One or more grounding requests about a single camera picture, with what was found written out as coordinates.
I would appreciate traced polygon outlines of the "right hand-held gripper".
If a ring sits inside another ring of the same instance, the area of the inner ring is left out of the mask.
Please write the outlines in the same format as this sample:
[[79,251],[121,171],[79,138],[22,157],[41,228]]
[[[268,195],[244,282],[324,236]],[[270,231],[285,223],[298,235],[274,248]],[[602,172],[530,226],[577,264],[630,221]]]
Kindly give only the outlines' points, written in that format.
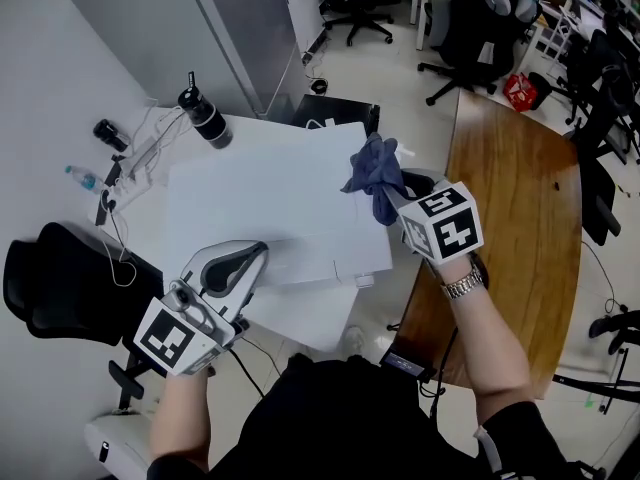
[[423,168],[405,168],[401,173],[406,187],[375,187],[373,207],[377,213],[398,210],[409,246],[415,252],[439,266],[484,245],[476,201],[462,182],[446,183],[414,200],[416,192],[412,188],[434,188],[447,178]]

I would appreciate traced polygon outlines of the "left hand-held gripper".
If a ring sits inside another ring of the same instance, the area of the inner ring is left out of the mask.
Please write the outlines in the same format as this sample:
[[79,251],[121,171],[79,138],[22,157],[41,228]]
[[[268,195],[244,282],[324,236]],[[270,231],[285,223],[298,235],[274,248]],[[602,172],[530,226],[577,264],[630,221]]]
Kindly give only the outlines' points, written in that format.
[[[239,313],[268,259],[269,249],[262,241],[231,240],[200,249],[179,280],[170,283],[170,290],[151,300],[134,344],[173,376],[206,368],[249,329]],[[194,289],[215,299],[217,312]]]

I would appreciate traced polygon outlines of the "dark blue cloth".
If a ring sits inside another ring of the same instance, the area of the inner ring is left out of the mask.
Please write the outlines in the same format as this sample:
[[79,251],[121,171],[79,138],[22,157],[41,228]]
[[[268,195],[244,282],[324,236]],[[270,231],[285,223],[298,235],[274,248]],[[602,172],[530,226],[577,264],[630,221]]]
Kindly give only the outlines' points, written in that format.
[[385,189],[392,188],[404,198],[409,195],[396,157],[397,147],[395,138],[383,139],[377,132],[370,134],[362,148],[351,156],[352,175],[341,189],[347,194],[363,191],[371,196],[373,216],[384,226],[393,225],[398,216]]

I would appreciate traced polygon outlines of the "large white box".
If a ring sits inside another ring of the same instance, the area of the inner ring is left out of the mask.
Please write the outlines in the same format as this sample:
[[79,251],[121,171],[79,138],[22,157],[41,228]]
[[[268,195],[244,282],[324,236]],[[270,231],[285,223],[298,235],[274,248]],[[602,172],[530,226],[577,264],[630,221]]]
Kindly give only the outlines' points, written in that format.
[[294,128],[290,139],[230,146],[173,166],[169,173],[163,271],[181,273],[200,249],[230,240],[262,241],[262,283],[349,278],[392,268],[385,226],[372,199],[345,193],[350,158],[366,141],[362,124]]

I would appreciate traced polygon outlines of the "person's right forearm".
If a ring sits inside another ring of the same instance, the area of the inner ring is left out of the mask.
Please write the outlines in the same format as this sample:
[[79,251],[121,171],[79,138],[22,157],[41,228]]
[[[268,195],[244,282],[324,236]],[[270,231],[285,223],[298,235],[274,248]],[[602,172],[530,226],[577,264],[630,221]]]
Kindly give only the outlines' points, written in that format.
[[527,356],[520,341],[480,284],[450,301],[464,364],[480,423],[533,392]]

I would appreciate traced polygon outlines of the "person's left forearm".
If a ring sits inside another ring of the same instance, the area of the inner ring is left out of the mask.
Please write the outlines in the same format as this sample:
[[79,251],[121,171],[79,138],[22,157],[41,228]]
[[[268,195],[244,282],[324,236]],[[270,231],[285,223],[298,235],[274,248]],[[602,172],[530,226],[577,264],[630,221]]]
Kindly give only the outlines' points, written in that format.
[[150,452],[153,459],[177,456],[209,470],[211,421],[207,400],[208,372],[167,375],[153,416]]

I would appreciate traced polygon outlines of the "brown wooden table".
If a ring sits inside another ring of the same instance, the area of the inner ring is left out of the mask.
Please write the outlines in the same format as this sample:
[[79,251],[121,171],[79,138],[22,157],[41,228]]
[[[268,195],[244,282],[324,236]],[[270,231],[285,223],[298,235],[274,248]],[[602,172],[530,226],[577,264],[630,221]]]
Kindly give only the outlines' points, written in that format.
[[579,275],[575,147],[507,106],[461,91],[446,175],[476,200],[489,293],[520,340],[542,399],[559,365]]

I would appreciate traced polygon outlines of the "black computer case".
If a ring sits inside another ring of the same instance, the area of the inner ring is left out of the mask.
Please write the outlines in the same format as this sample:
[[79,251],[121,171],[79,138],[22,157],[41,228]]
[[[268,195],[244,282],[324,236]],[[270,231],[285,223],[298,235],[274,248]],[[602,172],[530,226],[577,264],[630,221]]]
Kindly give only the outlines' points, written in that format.
[[366,135],[377,132],[380,121],[380,106],[329,96],[307,94],[301,100],[290,124],[305,128],[310,120],[324,125],[327,119],[333,119],[335,124],[349,124],[361,122]]

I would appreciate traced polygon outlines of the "silver wristwatch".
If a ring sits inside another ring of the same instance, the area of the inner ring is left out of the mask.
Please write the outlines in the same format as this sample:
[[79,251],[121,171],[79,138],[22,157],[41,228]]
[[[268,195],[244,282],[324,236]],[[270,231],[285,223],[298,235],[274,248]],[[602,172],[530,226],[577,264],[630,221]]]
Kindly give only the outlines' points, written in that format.
[[484,277],[477,264],[471,264],[471,270],[464,277],[453,282],[442,280],[441,288],[446,297],[453,301],[459,299],[479,287],[484,287]]

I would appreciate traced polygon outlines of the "black smartphone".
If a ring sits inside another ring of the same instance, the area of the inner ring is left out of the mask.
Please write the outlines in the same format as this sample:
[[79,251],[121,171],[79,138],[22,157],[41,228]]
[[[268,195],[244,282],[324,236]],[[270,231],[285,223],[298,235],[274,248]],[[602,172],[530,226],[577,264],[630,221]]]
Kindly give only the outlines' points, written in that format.
[[95,225],[97,227],[103,226],[107,217],[113,212],[116,206],[116,200],[112,197],[110,192],[103,189],[99,196],[98,210],[95,218]]

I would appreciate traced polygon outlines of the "person's white shoe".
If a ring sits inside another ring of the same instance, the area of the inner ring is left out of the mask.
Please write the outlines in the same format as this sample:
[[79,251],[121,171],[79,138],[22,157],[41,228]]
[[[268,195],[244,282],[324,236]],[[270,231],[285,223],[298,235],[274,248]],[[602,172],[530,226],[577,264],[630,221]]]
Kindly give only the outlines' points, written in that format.
[[342,352],[345,357],[362,356],[365,348],[365,335],[358,326],[348,327],[342,337]]

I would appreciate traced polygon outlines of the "grey power strip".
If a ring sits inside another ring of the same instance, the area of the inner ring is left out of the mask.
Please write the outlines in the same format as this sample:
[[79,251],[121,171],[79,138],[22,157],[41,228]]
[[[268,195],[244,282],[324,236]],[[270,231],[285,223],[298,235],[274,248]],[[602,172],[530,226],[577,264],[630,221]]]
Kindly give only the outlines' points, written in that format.
[[142,167],[144,167],[158,152],[159,140],[153,136],[149,136],[135,152],[120,161],[122,173],[126,176],[133,176]]

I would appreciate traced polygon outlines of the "red bag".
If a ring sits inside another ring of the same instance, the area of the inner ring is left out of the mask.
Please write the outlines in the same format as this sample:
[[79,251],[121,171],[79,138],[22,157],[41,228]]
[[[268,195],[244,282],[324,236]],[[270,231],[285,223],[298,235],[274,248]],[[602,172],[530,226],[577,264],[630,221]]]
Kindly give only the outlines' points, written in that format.
[[523,74],[511,74],[503,88],[503,94],[517,112],[532,109],[538,91],[531,81]]

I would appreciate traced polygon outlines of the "large black drinking bottle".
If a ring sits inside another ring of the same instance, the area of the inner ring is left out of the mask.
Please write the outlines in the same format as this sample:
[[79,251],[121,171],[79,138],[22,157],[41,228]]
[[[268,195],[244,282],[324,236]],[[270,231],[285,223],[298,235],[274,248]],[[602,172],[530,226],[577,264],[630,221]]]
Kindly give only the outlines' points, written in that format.
[[217,107],[197,87],[195,73],[188,73],[188,87],[179,95],[178,105],[187,114],[193,128],[215,149],[232,141],[232,132]]

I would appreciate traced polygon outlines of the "black high-back office chair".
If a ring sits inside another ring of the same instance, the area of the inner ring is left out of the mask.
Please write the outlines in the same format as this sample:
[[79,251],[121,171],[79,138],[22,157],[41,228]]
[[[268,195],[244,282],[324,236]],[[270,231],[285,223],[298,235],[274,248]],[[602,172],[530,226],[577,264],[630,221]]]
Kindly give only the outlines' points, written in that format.
[[150,370],[164,374],[133,343],[149,303],[162,296],[162,273],[137,256],[133,266],[135,279],[127,285],[126,264],[51,222],[35,241],[11,243],[2,282],[5,304],[32,336],[124,345],[130,353],[127,367],[113,360],[108,365],[121,388],[121,407],[143,398],[139,376]]

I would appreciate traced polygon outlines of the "black office chair with jacket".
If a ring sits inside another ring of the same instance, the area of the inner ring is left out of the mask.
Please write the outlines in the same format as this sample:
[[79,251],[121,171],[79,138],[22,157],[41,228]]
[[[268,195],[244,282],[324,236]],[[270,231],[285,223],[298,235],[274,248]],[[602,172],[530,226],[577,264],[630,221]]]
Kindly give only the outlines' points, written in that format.
[[496,82],[514,67],[514,45],[541,14],[536,0],[507,0],[510,9],[501,15],[489,0],[448,0],[448,27],[443,42],[435,47],[443,63],[421,62],[417,70],[429,70],[449,79],[425,103],[436,101],[454,88],[496,92]]

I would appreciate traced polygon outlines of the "clear plastic water bottle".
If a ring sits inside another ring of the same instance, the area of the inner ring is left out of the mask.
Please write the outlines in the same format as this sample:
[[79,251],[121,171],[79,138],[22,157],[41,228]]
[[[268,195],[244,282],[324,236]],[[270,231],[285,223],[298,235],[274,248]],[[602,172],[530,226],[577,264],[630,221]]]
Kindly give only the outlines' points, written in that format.
[[65,168],[65,173],[69,174],[76,183],[81,185],[87,191],[97,195],[102,193],[104,182],[93,171],[74,165],[68,165]]

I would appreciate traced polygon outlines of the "black device with screen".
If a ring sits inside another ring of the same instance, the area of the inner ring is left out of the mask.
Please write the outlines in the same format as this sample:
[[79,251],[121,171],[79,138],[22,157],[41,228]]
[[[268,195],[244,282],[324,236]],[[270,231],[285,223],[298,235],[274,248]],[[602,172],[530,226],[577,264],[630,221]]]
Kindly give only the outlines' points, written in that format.
[[392,348],[386,351],[380,359],[379,364],[381,367],[395,368],[418,381],[428,382],[435,375],[435,370],[431,364],[424,366],[416,363],[411,359],[403,357]]

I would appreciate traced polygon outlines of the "small black tumbler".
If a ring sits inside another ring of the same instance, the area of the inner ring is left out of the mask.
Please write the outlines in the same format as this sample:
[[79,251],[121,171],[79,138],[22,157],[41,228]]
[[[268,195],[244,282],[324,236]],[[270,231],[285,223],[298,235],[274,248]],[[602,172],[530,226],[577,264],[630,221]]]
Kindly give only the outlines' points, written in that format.
[[119,153],[125,152],[130,145],[130,138],[107,119],[100,120],[94,126],[93,135]]

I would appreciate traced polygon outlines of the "person's black clothes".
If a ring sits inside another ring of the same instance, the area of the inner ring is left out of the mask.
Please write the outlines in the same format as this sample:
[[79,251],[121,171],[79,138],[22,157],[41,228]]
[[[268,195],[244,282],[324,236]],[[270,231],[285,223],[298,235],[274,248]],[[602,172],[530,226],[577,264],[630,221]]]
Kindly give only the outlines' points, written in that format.
[[297,354],[210,470],[171,453],[147,480],[584,480],[530,401],[492,416],[477,441],[475,457],[450,445],[400,375]]

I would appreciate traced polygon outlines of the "black mesh office chair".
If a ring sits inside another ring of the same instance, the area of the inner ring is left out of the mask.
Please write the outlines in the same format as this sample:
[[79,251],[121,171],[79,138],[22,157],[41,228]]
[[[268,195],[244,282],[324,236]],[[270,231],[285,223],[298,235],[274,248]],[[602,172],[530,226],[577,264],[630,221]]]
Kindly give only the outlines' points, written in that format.
[[591,36],[578,74],[583,83],[580,94],[591,106],[586,124],[571,137],[580,167],[582,227],[602,246],[608,235],[620,234],[621,225],[612,212],[616,185],[598,161],[599,148],[617,118],[631,112],[633,84],[623,56],[602,30]]

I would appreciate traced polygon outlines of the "white rounded appliance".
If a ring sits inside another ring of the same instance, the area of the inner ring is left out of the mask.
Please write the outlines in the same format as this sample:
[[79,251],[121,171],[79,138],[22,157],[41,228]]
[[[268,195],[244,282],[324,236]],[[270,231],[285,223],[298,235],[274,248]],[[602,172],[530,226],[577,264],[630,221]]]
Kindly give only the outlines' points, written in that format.
[[151,421],[141,414],[110,414],[87,423],[85,442],[93,456],[118,480],[146,480],[152,462]]

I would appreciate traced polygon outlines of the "black tripod stand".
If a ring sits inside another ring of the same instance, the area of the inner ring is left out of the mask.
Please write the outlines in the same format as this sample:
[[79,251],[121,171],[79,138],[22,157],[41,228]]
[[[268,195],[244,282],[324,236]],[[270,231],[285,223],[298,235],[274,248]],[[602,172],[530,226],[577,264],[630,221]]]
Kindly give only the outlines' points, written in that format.
[[[640,309],[627,310],[614,316],[606,315],[600,317],[594,320],[588,329],[588,337],[590,339],[595,339],[606,333],[615,334],[608,347],[610,356],[620,352],[625,344],[640,347]],[[624,350],[620,368],[613,381],[587,381],[558,374],[553,376],[552,381],[606,398],[607,402],[600,407],[600,411],[603,414],[608,412],[611,402],[614,400],[640,405],[640,381],[622,378],[627,358],[628,351]]]

